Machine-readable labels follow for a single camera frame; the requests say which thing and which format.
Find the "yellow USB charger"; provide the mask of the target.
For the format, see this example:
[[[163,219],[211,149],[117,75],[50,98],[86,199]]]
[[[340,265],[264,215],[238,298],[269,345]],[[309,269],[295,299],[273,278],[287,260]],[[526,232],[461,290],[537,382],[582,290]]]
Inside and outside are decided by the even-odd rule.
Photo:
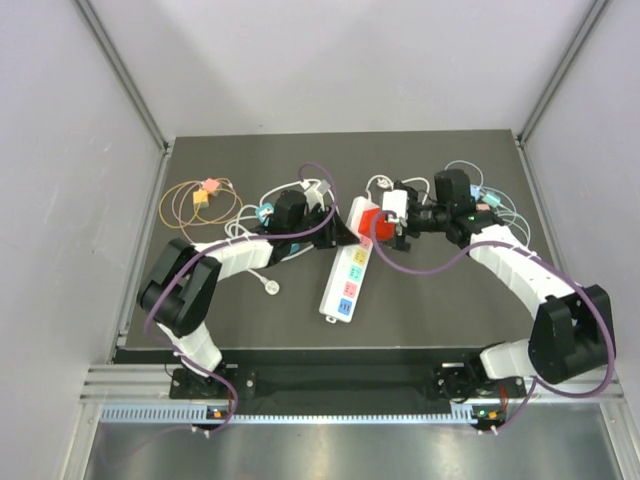
[[[192,203],[195,210],[206,209],[209,206],[209,193],[204,189],[194,191]]]

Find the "teal power strip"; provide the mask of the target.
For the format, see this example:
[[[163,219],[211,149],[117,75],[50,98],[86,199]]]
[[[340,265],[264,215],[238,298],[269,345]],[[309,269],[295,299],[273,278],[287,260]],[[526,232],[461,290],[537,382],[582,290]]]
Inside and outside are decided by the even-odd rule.
[[[269,222],[273,213],[274,213],[274,206],[269,202],[260,205],[255,210],[256,218],[265,227],[269,225]],[[298,243],[292,244],[290,247],[289,253],[287,254],[287,258],[295,257],[300,251],[300,249],[301,247]]]

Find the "mint USB charger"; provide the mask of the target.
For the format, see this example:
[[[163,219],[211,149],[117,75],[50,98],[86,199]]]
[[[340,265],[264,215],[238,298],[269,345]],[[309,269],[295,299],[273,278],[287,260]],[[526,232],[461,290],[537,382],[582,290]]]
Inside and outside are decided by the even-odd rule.
[[[502,204],[502,199],[495,192],[486,191],[482,195],[482,201],[490,208],[499,208]]]

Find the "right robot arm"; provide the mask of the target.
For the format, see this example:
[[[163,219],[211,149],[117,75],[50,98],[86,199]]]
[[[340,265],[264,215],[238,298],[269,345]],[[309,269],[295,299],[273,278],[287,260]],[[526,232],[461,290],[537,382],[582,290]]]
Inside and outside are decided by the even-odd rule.
[[[484,348],[470,362],[466,380],[487,396],[505,378],[532,377],[548,388],[605,367],[616,357],[610,297],[598,285],[583,287],[544,262],[513,234],[500,202],[470,184],[460,169],[435,177],[434,197],[396,181],[382,196],[386,220],[395,228],[390,246],[406,251],[409,238],[442,233],[462,254],[487,268],[524,305],[533,320],[529,338]]]

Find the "white power strip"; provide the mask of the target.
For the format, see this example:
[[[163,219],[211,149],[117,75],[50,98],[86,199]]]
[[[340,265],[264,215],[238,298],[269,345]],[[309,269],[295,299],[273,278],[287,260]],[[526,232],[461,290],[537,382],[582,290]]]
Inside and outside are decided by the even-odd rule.
[[[378,209],[377,204],[363,196],[356,197],[352,202],[346,225],[356,235],[358,242],[337,249],[319,306],[319,313],[328,323],[350,323],[353,320],[373,251],[371,239],[359,228],[363,215]]]

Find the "pink USB charger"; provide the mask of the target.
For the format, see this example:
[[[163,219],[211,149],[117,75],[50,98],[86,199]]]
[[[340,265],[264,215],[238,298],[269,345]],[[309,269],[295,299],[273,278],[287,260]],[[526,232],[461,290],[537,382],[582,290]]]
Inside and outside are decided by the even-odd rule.
[[[218,190],[221,188],[221,182],[217,179],[208,178],[203,183],[201,188],[210,196],[216,196]]]

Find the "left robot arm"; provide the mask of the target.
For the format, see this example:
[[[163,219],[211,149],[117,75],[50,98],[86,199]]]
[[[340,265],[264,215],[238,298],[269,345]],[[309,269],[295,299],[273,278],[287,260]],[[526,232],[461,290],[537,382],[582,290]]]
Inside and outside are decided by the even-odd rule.
[[[137,303],[193,372],[194,387],[205,396],[216,396],[226,387],[227,374],[220,367],[222,353],[205,318],[217,283],[248,270],[277,265],[294,244],[323,250],[358,243],[358,236],[334,205],[326,206],[301,191],[286,190],[267,220],[248,235],[199,245],[171,240],[139,287]]]

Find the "red cube adapter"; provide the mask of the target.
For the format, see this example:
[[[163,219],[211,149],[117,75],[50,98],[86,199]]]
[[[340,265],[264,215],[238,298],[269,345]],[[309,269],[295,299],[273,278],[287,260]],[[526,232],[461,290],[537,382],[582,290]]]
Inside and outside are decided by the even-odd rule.
[[[395,226],[386,220],[384,215],[378,216],[379,207],[365,209],[358,223],[358,233],[379,242],[386,242],[394,236]]]

